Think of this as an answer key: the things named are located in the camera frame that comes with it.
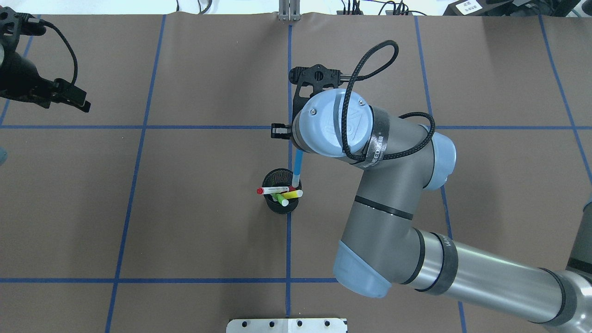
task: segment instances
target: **black mesh cup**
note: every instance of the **black mesh cup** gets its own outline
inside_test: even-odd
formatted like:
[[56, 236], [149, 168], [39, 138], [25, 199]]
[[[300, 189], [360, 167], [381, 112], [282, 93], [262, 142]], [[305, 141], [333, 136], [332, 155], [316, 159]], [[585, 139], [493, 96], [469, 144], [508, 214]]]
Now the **black mesh cup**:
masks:
[[[292, 186], [292, 175], [292, 171], [288, 169], [272, 170], [270, 173], [267, 174], [267, 176], [265, 176], [265, 178], [263, 179], [263, 184], [261, 186]], [[302, 182], [298, 183], [298, 187], [296, 189], [302, 189]], [[277, 214], [288, 214], [289, 212], [296, 209], [296, 206], [298, 206], [299, 198], [288, 199], [288, 205], [284, 207], [280, 203], [275, 202], [272, 199], [271, 195], [264, 194], [263, 196], [265, 197], [265, 202], [267, 202], [267, 206], [269, 206], [269, 209], [271, 209], [274, 213]]]

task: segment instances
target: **marker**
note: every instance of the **marker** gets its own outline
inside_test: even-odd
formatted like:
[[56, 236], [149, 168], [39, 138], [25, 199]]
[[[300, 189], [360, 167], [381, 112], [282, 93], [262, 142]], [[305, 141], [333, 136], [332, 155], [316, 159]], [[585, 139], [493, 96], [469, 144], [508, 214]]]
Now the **marker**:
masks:
[[294, 198], [300, 198], [302, 196], [302, 194], [303, 194], [302, 190], [295, 190], [295, 191], [291, 191], [291, 192], [282, 193], [282, 196], [286, 199], [294, 199]]
[[295, 191], [296, 188], [291, 186], [274, 186], [274, 187], [259, 187], [257, 189], [257, 194], [272, 194], [272, 193], [282, 193], [282, 192], [290, 192]]
[[294, 172], [292, 173], [292, 186], [298, 187], [300, 184], [300, 169], [302, 167], [302, 154], [304, 152], [296, 149], [296, 158], [294, 159]]
[[275, 198], [276, 198], [276, 200], [278, 201], [278, 203], [279, 203], [280, 205], [284, 206], [284, 207], [285, 207], [285, 206], [287, 206], [287, 205], [288, 205], [288, 203], [289, 203], [288, 199], [284, 198], [284, 197], [283, 197], [281, 194], [279, 194], [279, 193], [272, 193], [272, 194], [271, 194], [271, 196], [272, 196], [272, 197], [275, 197]]

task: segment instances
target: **black band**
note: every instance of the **black band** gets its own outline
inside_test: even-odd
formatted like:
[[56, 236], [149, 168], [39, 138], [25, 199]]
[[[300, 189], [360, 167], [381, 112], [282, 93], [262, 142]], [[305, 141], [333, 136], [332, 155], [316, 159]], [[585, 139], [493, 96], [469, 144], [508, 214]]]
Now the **black band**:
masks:
[[456, 278], [456, 273], [458, 272], [458, 251], [454, 242], [447, 236], [434, 232], [430, 233], [438, 238], [442, 246], [442, 269], [436, 281], [431, 286], [426, 289], [416, 290], [420, 293], [427, 292], [432, 295], [442, 295], [450, 289]]
[[385, 213], [389, 213], [389, 214], [393, 214], [398, 217], [402, 217], [403, 219], [413, 220], [413, 214], [404, 212], [402, 210], [398, 210], [396, 208], [385, 206], [381, 203], [377, 203], [375, 201], [368, 200], [366, 198], [362, 198], [361, 196], [356, 196], [354, 201], [361, 203], [361, 204], [365, 204], [366, 206], [369, 206], [369, 207], [372, 207], [372, 208], [375, 208], [378, 210], [382, 210]]
[[589, 262], [581, 261], [576, 258], [570, 258], [570, 260], [567, 262], [567, 266], [575, 268], [578, 271], [592, 274], [592, 264]]
[[417, 266], [415, 267], [415, 271], [411, 275], [407, 281], [403, 282], [402, 284], [410, 284], [415, 280], [415, 278], [419, 275], [419, 271], [422, 270], [423, 261], [426, 259], [426, 241], [423, 239], [422, 232], [415, 229], [417, 232], [417, 236], [419, 236], [419, 260], [417, 261]]
[[561, 289], [561, 307], [559, 308], [559, 311], [557, 311], [557, 315], [550, 321], [535, 322], [535, 324], [542, 324], [545, 326], [563, 325], [570, 321], [575, 315], [575, 308], [577, 307], [578, 300], [574, 286], [563, 276], [559, 276], [546, 268], [541, 267], [540, 269], [549, 273], [559, 284], [559, 289]]

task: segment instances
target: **metal bracket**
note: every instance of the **metal bracket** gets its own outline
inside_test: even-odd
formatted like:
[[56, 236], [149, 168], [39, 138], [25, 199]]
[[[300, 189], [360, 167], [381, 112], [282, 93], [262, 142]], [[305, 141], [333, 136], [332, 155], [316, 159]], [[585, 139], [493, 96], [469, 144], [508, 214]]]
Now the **metal bracket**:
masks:
[[299, 21], [300, 0], [279, 0], [278, 18], [280, 21]]
[[341, 318], [235, 319], [226, 333], [347, 333], [348, 320]]

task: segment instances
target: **red marker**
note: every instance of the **red marker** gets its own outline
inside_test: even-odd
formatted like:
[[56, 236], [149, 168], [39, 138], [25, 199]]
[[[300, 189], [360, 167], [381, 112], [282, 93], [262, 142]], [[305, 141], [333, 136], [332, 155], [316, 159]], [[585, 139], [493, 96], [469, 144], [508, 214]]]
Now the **red marker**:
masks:
[[292, 186], [274, 186], [274, 187], [259, 187], [257, 189], [257, 194], [272, 194], [272, 193], [283, 193], [283, 192], [291, 192], [295, 191], [296, 189]]

